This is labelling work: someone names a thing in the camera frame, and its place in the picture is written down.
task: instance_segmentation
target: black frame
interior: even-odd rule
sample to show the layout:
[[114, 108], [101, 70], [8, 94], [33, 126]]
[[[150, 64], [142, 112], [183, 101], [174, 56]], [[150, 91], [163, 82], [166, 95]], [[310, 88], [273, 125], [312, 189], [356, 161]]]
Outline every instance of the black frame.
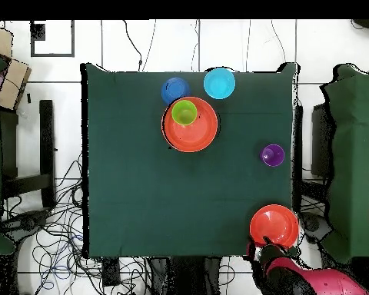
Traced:
[[[38, 36], [36, 37], [37, 33], [36, 30], [41, 29], [44, 31], [44, 35], [42, 37]], [[67, 57], [67, 58], [73, 58], [75, 57], [75, 21], [71, 20], [71, 53], [50, 53], [50, 54], [41, 54], [41, 53], [35, 53], [35, 41], [38, 40], [45, 40], [45, 24], [35, 24], [34, 21], [30, 21], [30, 56], [33, 57]]]

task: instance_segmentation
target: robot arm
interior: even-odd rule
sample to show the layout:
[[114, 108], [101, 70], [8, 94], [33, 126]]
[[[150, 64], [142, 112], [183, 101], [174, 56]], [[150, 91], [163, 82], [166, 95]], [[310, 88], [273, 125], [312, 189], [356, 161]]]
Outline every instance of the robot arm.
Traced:
[[265, 239], [256, 261], [254, 241], [250, 241], [248, 256], [256, 286], [263, 295], [369, 295], [347, 274], [336, 269], [305, 270], [300, 268], [285, 249]]

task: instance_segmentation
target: light blue cup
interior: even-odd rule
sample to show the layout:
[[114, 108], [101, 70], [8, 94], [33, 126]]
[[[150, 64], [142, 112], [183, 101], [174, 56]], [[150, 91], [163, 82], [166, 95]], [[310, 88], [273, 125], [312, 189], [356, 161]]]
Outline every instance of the light blue cup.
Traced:
[[210, 70], [204, 78], [204, 89], [206, 93], [217, 100], [227, 98], [235, 88], [235, 77], [226, 68], [215, 68]]

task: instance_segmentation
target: red plate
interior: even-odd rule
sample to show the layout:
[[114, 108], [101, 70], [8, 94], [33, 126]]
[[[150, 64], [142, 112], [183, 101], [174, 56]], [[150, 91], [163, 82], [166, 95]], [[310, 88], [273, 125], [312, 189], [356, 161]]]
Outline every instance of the red plate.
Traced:
[[[172, 108], [181, 100], [191, 101], [197, 108], [197, 118], [190, 125], [180, 125], [172, 118]], [[218, 118], [212, 106], [200, 98], [179, 98], [165, 110], [161, 119], [165, 140], [179, 151], [193, 152], [206, 148], [218, 132]]]
[[288, 208], [270, 204], [254, 214], [250, 222], [250, 235], [258, 246], [265, 245], [263, 236], [274, 244], [292, 247], [298, 238], [298, 220]]

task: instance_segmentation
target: table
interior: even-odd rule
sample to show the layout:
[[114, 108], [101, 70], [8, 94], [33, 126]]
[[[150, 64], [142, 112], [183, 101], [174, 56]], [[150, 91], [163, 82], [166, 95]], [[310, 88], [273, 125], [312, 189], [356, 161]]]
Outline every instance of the table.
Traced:
[[[204, 72], [111, 73], [81, 65], [88, 255], [246, 254], [253, 214], [265, 204], [291, 206], [295, 71], [289, 63], [278, 73], [234, 73], [232, 95], [214, 100], [204, 91]], [[174, 76], [218, 115], [218, 136], [203, 151], [176, 151], [161, 133], [161, 86]], [[259, 158], [273, 143], [287, 155], [276, 168]]]
[[369, 257], [369, 75], [340, 65], [324, 90], [336, 131], [327, 193], [334, 231], [322, 244], [335, 260], [347, 263]]

